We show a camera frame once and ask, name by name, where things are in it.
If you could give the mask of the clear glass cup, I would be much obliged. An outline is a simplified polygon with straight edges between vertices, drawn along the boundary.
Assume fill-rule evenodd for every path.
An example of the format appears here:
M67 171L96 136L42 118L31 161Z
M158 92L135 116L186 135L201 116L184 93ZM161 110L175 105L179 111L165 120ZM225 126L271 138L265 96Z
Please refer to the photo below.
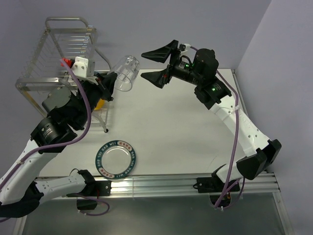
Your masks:
M110 69L108 74L115 73L117 75L114 83L116 90L128 92L133 88L139 69L140 62L134 56L126 55Z

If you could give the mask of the yellow plastic bowl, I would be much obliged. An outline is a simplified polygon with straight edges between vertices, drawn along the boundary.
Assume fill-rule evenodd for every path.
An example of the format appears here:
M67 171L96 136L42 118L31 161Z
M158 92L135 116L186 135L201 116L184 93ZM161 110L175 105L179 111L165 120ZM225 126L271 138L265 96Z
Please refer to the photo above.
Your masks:
M105 100L100 99L97 103L97 105L95 106L94 110L101 110L103 108L103 106L105 105Z

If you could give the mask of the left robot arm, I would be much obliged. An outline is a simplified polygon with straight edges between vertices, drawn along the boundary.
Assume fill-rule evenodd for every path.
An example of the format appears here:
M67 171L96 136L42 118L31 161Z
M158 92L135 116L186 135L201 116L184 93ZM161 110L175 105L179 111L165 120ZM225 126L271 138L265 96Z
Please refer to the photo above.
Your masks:
M20 218L54 198L74 194L89 196L96 182L86 170L67 177L37 181L40 171L67 146L85 137L91 114L100 100L112 101L116 79L104 76L95 83L75 80L78 91L53 89L43 106L47 117L35 127L23 153L0 180L0 220Z

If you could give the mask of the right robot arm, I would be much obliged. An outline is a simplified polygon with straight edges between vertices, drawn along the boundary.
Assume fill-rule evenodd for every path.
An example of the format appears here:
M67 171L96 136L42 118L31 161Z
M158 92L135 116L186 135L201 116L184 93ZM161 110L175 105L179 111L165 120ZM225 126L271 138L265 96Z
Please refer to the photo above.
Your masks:
M132 91L117 94L107 141L133 147L137 175L205 173L221 191L229 181L255 179L281 149L248 118L238 94L218 72L211 49L188 49L173 40L142 54L164 63L159 71L142 72Z

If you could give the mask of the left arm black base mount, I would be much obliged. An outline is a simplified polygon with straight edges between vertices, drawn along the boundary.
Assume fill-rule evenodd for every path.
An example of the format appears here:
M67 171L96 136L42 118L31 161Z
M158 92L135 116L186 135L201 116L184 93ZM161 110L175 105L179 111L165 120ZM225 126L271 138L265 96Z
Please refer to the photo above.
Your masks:
M110 196L111 194L112 181L95 181L94 186L91 189L80 192L80 193L70 193L67 194L68 198L76 198L76 208L79 213L84 216L101 216L105 215L110 210L110 205L102 196ZM95 213L94 211L97 206L104 206L105 210L103 212Z

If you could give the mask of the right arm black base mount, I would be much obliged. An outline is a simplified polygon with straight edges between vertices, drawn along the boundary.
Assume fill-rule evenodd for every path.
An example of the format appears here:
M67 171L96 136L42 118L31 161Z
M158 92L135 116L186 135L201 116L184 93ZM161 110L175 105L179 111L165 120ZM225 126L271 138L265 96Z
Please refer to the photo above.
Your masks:
M198 191L198 193L209 193L209 198L211 204L214 206L222 194L224 183L218 177L199 177L196 179L196 183L193 184L193 188ZM239 180L232 180L228 183L227 191L222 197L218 209L225 209L235 202L232 200L231 193L238 192L240 198L242 194L242 189L240 188Z

